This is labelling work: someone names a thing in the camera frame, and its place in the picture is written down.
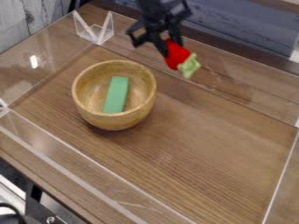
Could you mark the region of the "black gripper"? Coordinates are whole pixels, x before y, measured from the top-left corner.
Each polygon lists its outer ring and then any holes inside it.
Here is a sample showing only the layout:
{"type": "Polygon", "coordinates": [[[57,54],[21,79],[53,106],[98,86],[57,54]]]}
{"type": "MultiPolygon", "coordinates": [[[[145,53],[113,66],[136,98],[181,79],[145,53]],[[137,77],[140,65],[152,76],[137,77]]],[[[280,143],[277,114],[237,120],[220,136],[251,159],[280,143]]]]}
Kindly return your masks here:
{"type": "Polygon", "coordinates": [[[150,42],[158,53],[166,57],[168,47],[160,33],[168,32],[170,40],[182,46],[180,23],[192,14],[186,0],[136,0],[136,2],[140,18],[126,28],[125,34],[133,47],[150,42]]]}

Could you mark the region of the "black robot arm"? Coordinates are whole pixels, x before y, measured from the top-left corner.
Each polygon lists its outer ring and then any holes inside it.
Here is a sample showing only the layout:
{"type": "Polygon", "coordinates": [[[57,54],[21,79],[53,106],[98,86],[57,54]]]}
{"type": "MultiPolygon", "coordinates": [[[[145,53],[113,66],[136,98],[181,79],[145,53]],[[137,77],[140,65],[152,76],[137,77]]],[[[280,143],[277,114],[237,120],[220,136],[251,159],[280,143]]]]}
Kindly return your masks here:
{"type": "Polygon", "coordinates": [[[140,18],[125,30],[133,47],[145,42],[153,44],[158,53],[168,56],[168,46],[161,33],[168,32],[170,40],[182,46],[181,21],[192,14],[186,0],[136,0],[140,18]]]}

